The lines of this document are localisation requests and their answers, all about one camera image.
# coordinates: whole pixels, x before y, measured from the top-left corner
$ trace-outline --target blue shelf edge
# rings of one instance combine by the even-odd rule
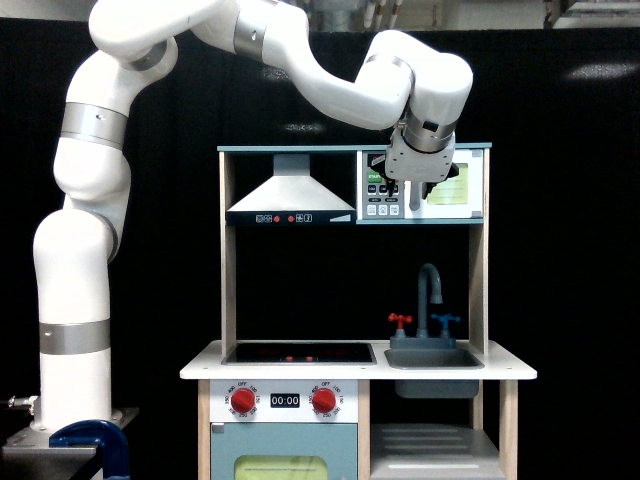
[[[491,148],[491,143],[457,143],[456,149]],[[387,145],[271,145],[228,146],[221,145],[218,152],[224,153],[306,153],[306,152],[357,152],[386,150]]]

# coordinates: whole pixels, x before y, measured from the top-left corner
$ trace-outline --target black stovetop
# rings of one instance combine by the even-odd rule
[[[311,363],[366,363],[375,364],[368,343],[338,342],[274,342],[239,343],[222,362],[229,364],[311,364]]]

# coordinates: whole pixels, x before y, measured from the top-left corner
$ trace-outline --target wooden post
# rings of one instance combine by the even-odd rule
[[[469,343],[489,350],[489,149],[483,157],[483,220],[469,226]]]
[[[518,381],[500,380],[500,468],[518,478]]]
[[[478,395],[471,399],[471,428],[484,430],[484,380],[480,380]]]
[[[358,480],[371,477],[371,383],[358,380]]]
[[[198,480],[211,480],[210,380],[198,380]]]
[[[222,292],[222,357],[236,344],[236,230],[227,227],[226,213],[233,201],[233,164],[220,153],[220,272]]]

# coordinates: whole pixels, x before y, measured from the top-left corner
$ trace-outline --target oven knob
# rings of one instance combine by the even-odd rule
[[[231,395],[231,408],[238,413],[248,413],[256,404],[256,396],[248,388],[239,388]]]
[[[329,413],[336,407],[336,396],[328,388],[320,388],[311,399],[313,408],[320,413]]]

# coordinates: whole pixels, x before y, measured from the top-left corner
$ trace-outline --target oven window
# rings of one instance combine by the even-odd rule
[[[320,457],[244,455],[235,463],[235,480],[328,480]]]

